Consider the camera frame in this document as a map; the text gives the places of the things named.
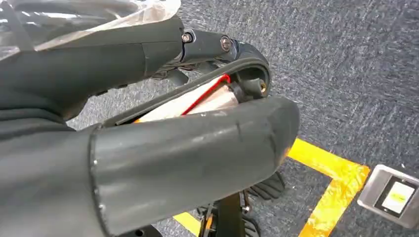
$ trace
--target hex bolt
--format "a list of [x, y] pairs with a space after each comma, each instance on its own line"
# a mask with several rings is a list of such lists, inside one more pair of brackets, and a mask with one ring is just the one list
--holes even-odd
[[229, 37], [227, 37], [227, 36], [221, 37], [220, 42], [221, 42], [221, 48], [224, 51], [226, 51], [226, 52], [230, 51], [230, 49], [231, 49], [231, 40], [230, 40]]
[[192, 42], [192, 35], [190, 33], [184, 33], [182, 35], [182, 42], [184, 42], [184, 43]]

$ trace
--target plastic wrap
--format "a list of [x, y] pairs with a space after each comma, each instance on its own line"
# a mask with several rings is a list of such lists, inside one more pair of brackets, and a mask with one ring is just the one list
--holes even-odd
[[299, 235], [327, 237], [364, 186], [370, 169], [300, 139], [296, 139], [288, 156], [333, 179]]
[[97, 31], [167, 20], [180, 0], [0, 0], [0, 59]]

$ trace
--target yellow line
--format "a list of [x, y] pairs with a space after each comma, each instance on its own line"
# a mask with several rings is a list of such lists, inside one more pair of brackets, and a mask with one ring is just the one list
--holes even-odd
[[179, 215], [173, 216], [173, 218], [183, 225], [187, 230], [193, 233], [195, 236], [199, 235], [201, 229], [201, 223], [195, 219], [191, 214], [184, 212]]
[[288, 156], [336, 180], [345, 181], [367, 167], [338, 157], [301, 139], [296, 139]]
[[[362, 189], [370, 169], [298, 138], [288, 156], [332, 178], [299, 235], [299, 237], [327, 237], [357, 192]], [[174, 218], [198, 236], [201, 225], [193, 216], [182, 213]]]

